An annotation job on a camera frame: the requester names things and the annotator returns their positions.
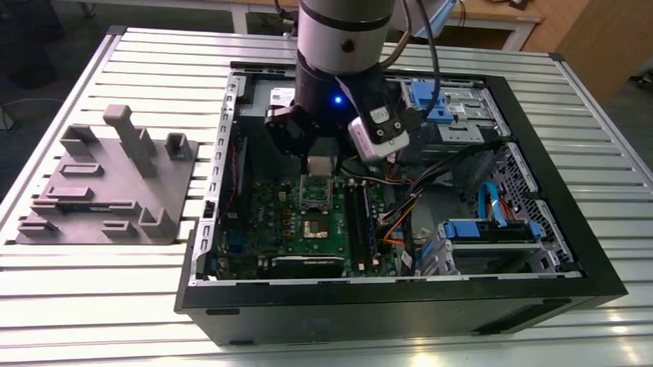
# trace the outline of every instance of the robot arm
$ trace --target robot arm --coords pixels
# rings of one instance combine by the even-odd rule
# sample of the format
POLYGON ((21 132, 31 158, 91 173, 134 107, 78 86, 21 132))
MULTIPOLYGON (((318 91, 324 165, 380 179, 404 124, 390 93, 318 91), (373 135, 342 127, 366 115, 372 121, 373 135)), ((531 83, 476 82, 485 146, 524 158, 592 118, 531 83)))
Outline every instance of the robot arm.
MULTIPOLYGON (((440 30, 457 0, 436 2, 432 28, 440 30)), ((406 122, 420 114, 398 111, 378 63, 394 8, 396 0, 301 0, 296 101, 286 109, 273 106, 266 120, 284 152, 305 160, 358 155, 374 161, 409 144, 406 122), (288 120, 298 136, 280 131, 288 120), (337 152, 314 151, 326 138, 337 152)))

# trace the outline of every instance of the ram slot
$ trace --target ram slot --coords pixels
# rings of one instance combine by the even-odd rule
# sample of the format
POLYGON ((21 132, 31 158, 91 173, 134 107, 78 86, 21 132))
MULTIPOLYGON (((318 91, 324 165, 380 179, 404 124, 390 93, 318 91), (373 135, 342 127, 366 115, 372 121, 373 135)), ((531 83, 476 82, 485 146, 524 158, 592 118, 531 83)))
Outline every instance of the ram slot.
POLYGON ((361 191, 361 194, 364 196, 364 207, 366 214, 366 266, 370 267, 378 264, 378 262, 376 261, 378 255, 377 226, 374 225, 374 214, 372 210, 370 191, 368 190, 368 186, 361 187, 361 191))
POLYGON ((365 271, 372 268, 374 256, 377 255, 374 218, 366 187, 348 187, 345 191, 345 209, 348 210, 346 217, 352 265, 354 270, 365 271))

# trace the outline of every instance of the wooden cabinet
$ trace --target wooden cabinet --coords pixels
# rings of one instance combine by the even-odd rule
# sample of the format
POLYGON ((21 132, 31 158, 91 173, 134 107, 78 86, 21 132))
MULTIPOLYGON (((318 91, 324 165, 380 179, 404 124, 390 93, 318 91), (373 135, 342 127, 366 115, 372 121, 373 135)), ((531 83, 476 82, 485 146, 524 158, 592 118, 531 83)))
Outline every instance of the wooden cabinet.
POLYGON ((535 0, 547 20, 524 51, 563 54, 607 102, 653 56, 652 0, 535 0))

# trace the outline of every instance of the slotted aluminum surface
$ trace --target slotted aluminum surface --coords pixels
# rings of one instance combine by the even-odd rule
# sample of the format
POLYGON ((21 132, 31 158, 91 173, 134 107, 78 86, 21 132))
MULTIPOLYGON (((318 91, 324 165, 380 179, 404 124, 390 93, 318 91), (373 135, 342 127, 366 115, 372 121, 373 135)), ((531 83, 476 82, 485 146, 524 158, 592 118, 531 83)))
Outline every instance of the slotted aluminum surface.
MULTIPOLYGON (((392 45, 384 50, 388 55, 392 45)), ((91 124, 109 103, 133 107, 153 138, 202 143, 179 244, 5 245, 0 248, 0 362, 131 365, 643 365, 653 364, 653 194, 651 172, 567 66, 545 54, 443 47, 444 72, 505 76, 631 295, 568 313, 517 335, 312 346, 220 348, 173 312, 179 270, 210 174, 233 60, 293 62, 281 37, 129 29, 107 36, 0 206, 3 244, 63 154, 63 126, 91 124)), ((396 67, 429 70, 425 47, 396 67)))

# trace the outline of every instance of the white sticker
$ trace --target white sticker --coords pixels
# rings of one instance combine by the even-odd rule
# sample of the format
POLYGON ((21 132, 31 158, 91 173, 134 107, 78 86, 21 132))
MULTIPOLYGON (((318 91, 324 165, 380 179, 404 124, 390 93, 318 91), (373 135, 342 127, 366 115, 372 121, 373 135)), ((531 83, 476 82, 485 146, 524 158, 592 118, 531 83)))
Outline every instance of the white sticker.
POLYGON ((465 113, 465 107, 463 106, 461 103, 457 103, 457 104, 452 103, 448 106, 448 108, 449 108, 449 112, 452 112, 452 113, 465 113))
POLYGON ((425 239, 431 235, 431 230, 426 228, 420 228, 418 239, 425 239))
POLYGON ((406 251, 401 253, 401 261, 406 264, 409 268, 413 266, 413 258, 406 251))
POLYGON ((290 106, 296 98, 296 88, 274 88, 270 91, 270 104, 276 106, 290 106))
POLYGON ((376 123, 385 123, 390 119, 390 113, 388 113, 386 106, 373 109, 370 111, 370 116, 376 123))

